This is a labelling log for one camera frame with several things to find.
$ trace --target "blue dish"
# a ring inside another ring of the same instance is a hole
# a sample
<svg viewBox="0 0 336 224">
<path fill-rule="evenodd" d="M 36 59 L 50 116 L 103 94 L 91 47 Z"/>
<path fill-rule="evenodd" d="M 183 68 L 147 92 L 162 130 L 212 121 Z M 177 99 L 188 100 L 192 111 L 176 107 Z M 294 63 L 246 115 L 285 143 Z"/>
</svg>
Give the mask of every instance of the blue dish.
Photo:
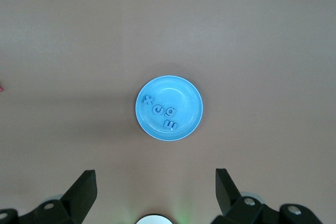
<svg viewBox="0 0 336 224">
<path fill-rule="evenodd" d="M 197 128 L 203 103 L 200 93 L 189 81 L 178 76 L 161 76 L 141 89 L 135 113 L 148 135 L 163 141 L 176 141 Z"/>
</svg>

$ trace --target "white light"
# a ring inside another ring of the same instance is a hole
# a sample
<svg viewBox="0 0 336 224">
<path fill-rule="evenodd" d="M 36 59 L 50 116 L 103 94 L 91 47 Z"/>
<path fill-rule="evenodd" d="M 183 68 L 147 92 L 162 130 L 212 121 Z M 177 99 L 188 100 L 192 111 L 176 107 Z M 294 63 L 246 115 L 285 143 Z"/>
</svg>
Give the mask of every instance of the white light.
<svg viewBox="0 0 336 224">
<path fill-rule="evenodd" d="M 136 224 L 172 224 L 172 222 L 161 215 L 148 215 L 141 218 Z"/>
</svg>

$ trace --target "black plastic bracket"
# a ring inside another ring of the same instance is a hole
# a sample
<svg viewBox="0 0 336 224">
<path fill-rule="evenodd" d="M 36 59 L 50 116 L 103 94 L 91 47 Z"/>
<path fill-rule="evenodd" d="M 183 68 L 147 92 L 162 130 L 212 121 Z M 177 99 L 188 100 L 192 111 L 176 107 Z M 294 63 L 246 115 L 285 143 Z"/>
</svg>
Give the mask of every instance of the black plastic bracket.
<svg viewBox="0 0 336 224">
<path fill-rule="evenodd" d="M 48 200 L 30 213 L 0 210 L 0 224 L 81 224 L 97 197 L 95 170 L 86 170 L 60 200 Z"/>
<path fill-rule="evenodd" d="M 253 197 L 242 197 L 226 169 L 216 170 L 216 197 L 223 215 L 212 224 L 322 224 L 307 207 L 284 204 L 277 212 Z"/>
</svg>

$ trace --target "screw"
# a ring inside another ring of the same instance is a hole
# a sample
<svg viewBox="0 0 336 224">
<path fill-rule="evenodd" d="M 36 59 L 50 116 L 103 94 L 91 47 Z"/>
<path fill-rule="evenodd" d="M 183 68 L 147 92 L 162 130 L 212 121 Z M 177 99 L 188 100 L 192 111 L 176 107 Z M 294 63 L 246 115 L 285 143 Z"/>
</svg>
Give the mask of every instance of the screw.
<svg viewBox="0 0 336 224">
<path fill-rule="evenodd" d="M 0 214 L 0 220 L 5 219 L 8 216 L 8 213 L 3 212 Z"/>
<path fill-rule="evenodd" d="M 288 211 L 290 211 L 294 215 L 300 215 L 301 214 L 300 209 L 297 208 L 296 206 L 289 206 Z"/>
<path fill-rule="evenodd" d="M 48 210 L 54 207 L 54 203 L 48 203 L 44 206 L 44 210 Z"/>
<path fill-rule="evenodd" d="M 252 200 L 251 198 L 245 198 L 244 199 L 245 204 L 249 205 L 249 206 L 254 206 L 256 203 L 254 202 L 254 200 Z"/>
</svg>

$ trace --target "beige surface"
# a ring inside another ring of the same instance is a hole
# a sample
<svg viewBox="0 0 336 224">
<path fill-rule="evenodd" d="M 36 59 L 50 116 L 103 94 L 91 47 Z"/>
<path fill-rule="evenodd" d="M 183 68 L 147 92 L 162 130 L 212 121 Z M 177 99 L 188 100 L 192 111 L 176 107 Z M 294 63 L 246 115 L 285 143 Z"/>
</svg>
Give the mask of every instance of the beige surface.
<svg viewBox="0 0 336 224">
<path fill-rule="evenodd" d="M 31 211 L 96 169 L 84 223 L 220 214 L 215 168 L 275 209 L 336 219 L 336 0 L 0 0 L 0 208 Z M 189 79 L 204 117 L 138 126 L 152 78 Z"/>
</svg>

